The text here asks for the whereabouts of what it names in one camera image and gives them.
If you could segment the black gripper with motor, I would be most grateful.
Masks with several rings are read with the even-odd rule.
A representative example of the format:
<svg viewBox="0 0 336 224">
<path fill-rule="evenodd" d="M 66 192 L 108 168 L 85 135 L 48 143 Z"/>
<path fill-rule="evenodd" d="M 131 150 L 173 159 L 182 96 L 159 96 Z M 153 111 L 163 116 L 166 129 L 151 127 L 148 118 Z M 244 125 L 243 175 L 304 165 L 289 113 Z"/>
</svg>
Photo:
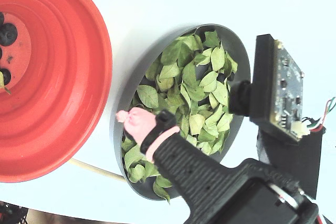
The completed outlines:
<svg viewBox="0 0 336 224">
<path fill-rule="evenodd" d="M 134 107 L 116 113 L 140 153 L 190 207 L 186 223 L 315 223 L 318 206 L 290 174 L 254 159 L 226 168 L 180 136 L 175 116 Z"/>
</svg>

